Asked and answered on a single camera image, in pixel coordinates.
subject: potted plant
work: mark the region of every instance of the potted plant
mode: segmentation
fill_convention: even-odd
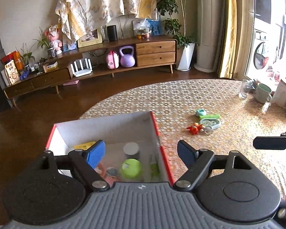
[[[34,39],[38,42],[37,49],[39,47],[41,48],[46,47],[49,58],[55,58],[56,50],[54,49],[54,47],[51,46],[49,38],[45,35],[45,33],[43,33],[43,30],[40,27],[39,27],[39,34],[41,39],[40,40]]]
[[[177,63],[176,69],[180,71],[187,71],[190,69],[190,63],[193,56],[193,51],[195,44],[191,37],[186,36],[186,12],[185,12],[185,4],[186,0],[180,0],[181,3],[181,11],[182,11],[182,19],[183,19],[183,32],[180,33],[181,24],[178,19],[173,19],[173,13],[179,13],[178,4],[176,0],[158,0],[157,1],[157,9],[158,12],[164,16],[165,13],[168,13],[170,16],[169,19],[164,20],[164,29],[173,34],[174,39],[178,42],[178,48],[183,47],[183,53],[181,56],[181,60]]]
[[[31,59],[33,59],[33,61],[35,63],[35,57],[32,56],[32,54],[33,54],[32,48],[33,48],[34,45],[32,45],[32,47],[28,50],[27,44],[26,43],[22,44],[22,48],[20,49],[22,51],[22,53],[21,52],[19,52],[19,53],[20,53],[20,58],[21,58],[21,60],[22,60],[22,62],[24,63],[25,66],[27,66],[30,63]]]

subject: floral tablecloth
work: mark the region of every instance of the floral tablecloth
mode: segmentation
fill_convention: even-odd
[[[278,187],[282,198],[286,199],[286,150],[256,150],[252,146],[256,136],[279,136],[286,131],[286,111],[276,104],[260,104],[253,95],[246,100],[240,99],[240,85],[239,81],[200,79],[142,86],[99,102],[81,119],[154,111],[160,143],[165,148],[174,180],[187,170],[177,155],[177,142],[184,139],[196,149],[207,148],[215,154],[228,154],[237,149]],[[194,115],[197,109],[220,114],[222,126],[210,135],[191,135],[186,127],[199,121]]]

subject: white thermos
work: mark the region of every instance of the white thermos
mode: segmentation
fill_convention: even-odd
[[[282,78],[279,82],[271,102],[276,103],[280,107],[286,106],[286,78]]]

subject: white plant pot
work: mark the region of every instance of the white plant pot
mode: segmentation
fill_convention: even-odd
[[[183,53],[179,64],[176,64],[176,69],[180,71],[188,71],[191,67],[191,60],[195,48],[195,43],[190,43],[187,47],[183,49]]]

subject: wooden floor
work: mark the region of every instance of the wooden floor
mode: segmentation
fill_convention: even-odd
[[[78,119],[97,102],[135,87],[184,79],[216,78],[214,73],[174,71],[169,66],[95,77],[77,85],[43,89],[20,97],[17,108],[0,113],[0,225],[8,222],[2,190],[45,148],[54,123]]]

